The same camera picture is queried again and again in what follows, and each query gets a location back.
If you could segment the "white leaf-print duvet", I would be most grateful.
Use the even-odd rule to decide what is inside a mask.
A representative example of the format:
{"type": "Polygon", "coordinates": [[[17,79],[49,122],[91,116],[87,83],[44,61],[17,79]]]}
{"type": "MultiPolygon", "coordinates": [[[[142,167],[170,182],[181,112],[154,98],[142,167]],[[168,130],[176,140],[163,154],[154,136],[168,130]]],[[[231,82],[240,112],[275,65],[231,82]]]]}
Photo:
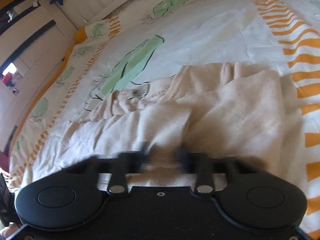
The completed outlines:
{"type": "Polygon", "coordinates": [[[18,129],[8,180],[14,195],[35,182],[31,170],[53,129],[112,92],[173,77],[183,66],[242,63],[280,76],[290,165],[278,177],[304,192],[300,228],[319,239],[319,0],[137,0],[80,29],[75,41],[18,129]]]}

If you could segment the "beige knit sweater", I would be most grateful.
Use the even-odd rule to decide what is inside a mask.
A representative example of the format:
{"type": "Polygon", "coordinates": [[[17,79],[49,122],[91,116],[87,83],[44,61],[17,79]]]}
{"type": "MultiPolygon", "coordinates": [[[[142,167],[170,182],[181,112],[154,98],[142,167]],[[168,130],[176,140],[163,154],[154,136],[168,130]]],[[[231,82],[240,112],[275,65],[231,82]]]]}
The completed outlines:
{"type": "Polygon", "coordinates": [[[237,157],[286,178],[285,108],[280,76],[242,63],[183,66],[173,77],[114,91],[82,118],[52,131],[30,182],[93,155],[114,158],[147,144],[139,185],[184,185],[178,150],[212,158],[237,157]]]}

